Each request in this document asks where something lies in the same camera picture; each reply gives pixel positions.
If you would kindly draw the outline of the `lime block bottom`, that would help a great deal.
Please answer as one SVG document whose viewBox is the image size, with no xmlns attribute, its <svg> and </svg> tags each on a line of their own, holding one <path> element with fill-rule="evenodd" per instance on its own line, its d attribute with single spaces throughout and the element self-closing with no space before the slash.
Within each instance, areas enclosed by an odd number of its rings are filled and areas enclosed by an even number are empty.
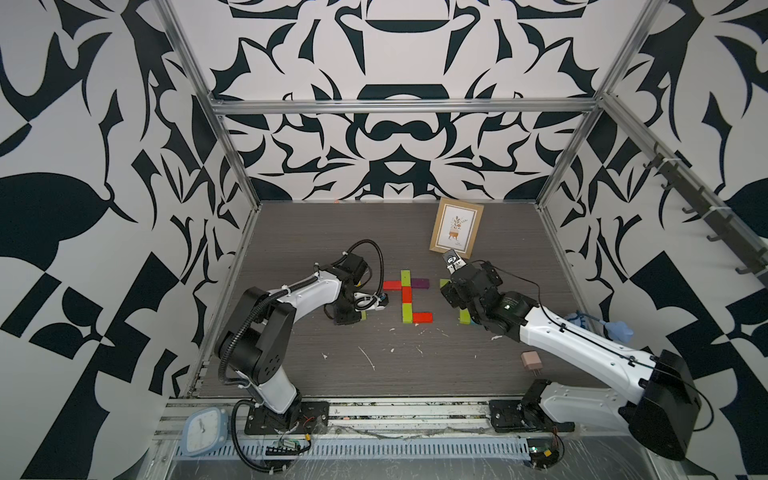
<svg viewBox="0 0 768 480">
<path fill-rule="evenodd" d="M 404 324 L 413 324 L 413 311 L 411 303 L 402 304 L 402 321 Z"/>
</svg>

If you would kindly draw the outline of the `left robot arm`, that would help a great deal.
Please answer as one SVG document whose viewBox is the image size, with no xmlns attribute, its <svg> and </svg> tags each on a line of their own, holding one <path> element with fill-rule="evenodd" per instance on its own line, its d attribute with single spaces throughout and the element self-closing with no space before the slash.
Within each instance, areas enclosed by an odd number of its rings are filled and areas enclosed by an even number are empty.
<svg viewBox="0 0 768 480">
<path fill-rule="evenodd" d="M 294 324 L 318 309 L 336 325 L 356 324 L 365 312 L 386 308 L 383 286 L 383 252 L 362 239 L 293 284 L 246 290 L 214 345 L 219 383 L 246 391 L 251 407 L 278 429 L 294 426 L 301 394 L 283 368 Z"/>
</svg>

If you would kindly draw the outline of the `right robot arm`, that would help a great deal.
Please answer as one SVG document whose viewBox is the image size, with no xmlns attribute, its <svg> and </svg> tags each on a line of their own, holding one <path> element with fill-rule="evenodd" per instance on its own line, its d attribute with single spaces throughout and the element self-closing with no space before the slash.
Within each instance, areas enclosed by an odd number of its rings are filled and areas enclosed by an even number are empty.
<svg viewBox="0 0 768 480">
<path fill-rule="evenodd" d="M 553 354 L 604 385 L 538 381 L 521 403 L 524 418 L 546 429 L 574 422 L 626 432 L 661 457 L 686 458 L 699 413 L 711 403 L 680 355 L 623 346 L 562 319 L 540 300 L 502 292 L 502 279 L 488 261 L 467 262 L 453 250 L 443 258 L 450 280 L 441 293 L 452 307 L 467 311 L 485 330 Z"/>
</svg>

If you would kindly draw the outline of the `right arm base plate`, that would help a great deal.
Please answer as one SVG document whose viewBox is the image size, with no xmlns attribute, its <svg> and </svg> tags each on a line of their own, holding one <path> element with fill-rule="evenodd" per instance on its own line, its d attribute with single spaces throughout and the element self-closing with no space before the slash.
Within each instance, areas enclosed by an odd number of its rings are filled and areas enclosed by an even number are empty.
<svg viewBox="0 0 768 480">
<path fill-rule="evenodd" d="M 574 432 L 574 422 L 556 422 L 543 409 L 523 400 L 491 400 L 490 423 L 497 433 Z"/>
</svg>

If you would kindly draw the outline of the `purple block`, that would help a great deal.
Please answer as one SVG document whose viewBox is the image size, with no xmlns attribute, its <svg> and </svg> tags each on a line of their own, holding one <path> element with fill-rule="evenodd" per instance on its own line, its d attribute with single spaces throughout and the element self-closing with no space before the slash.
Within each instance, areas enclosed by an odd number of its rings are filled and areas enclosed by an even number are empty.
<svg viewBox="0 0 768 480">
<path fill-rule="evenodd" d="M 413 289 L 429 289 L 430 281 L 426 278 L 412 278 L 411 287 Z"/>
</svg>

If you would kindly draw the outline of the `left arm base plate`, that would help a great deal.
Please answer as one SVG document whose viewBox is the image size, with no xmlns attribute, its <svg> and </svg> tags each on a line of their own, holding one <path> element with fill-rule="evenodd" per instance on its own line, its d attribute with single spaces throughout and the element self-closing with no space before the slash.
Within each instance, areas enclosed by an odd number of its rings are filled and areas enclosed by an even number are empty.
<svg viewBox="0 0 768 480">
<path fill-rule="evenodd" d="M 325 401 L 293 403 L 286 412 L 275 413 L 266 406 L 250 406 L 244 427 L 246 435 L 306 434 L 324 428 L 330 413 Z"/>
</svg>

